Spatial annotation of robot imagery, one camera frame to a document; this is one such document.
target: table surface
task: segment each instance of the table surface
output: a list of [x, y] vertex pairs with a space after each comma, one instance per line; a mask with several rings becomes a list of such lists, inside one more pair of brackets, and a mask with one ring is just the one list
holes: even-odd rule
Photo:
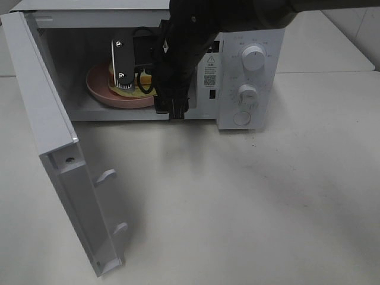
[[[14, 70], [0, 27], [0, 76]], [[321, 12], [304, 12], [286, 29], [277, 72], [373, 71], [374, 65]]]
[[380, 280], [380, 73], [277, 74], [266, 127], [76, 123], [126, 265], [96, 278], [0, 78], [0, 284], [370, 285]]

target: button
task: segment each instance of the button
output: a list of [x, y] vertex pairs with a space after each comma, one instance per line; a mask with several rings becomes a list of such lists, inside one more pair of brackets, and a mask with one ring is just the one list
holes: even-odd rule
[[244, 126], [251, 121], [251, 114], [248, 112], [236, 113], [233, 117], [233, 122], [238, 126]]

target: tiled wall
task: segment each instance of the tiled wall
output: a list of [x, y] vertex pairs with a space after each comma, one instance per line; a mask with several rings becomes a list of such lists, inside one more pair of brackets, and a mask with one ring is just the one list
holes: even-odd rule
[[324, 13], [380, 71], [380, 7]]

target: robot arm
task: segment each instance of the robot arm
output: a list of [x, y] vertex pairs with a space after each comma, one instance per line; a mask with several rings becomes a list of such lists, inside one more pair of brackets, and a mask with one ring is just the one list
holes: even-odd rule
[[380, 0], [171, 0], [170, 20], [161, 22], [145, 69], [157, 92], [156, 111], [184, 118], [195, 67], [219, 32], [280, 29], [302, 11], [372, 6]]

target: power knob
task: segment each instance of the power knob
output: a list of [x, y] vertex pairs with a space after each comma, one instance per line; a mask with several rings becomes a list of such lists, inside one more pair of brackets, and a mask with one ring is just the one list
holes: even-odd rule
[[242, 85], [238, 91], [239, 104], [246, 106], [253, 106], [258, 103], [259, 95], [255, 86], [250, 84]]
[[246, 47], [242, 52], [242, 61], [245, 69], [249, 71], [259, 70], [265, 64], [265, 56], [265, 49], [258, 44]]

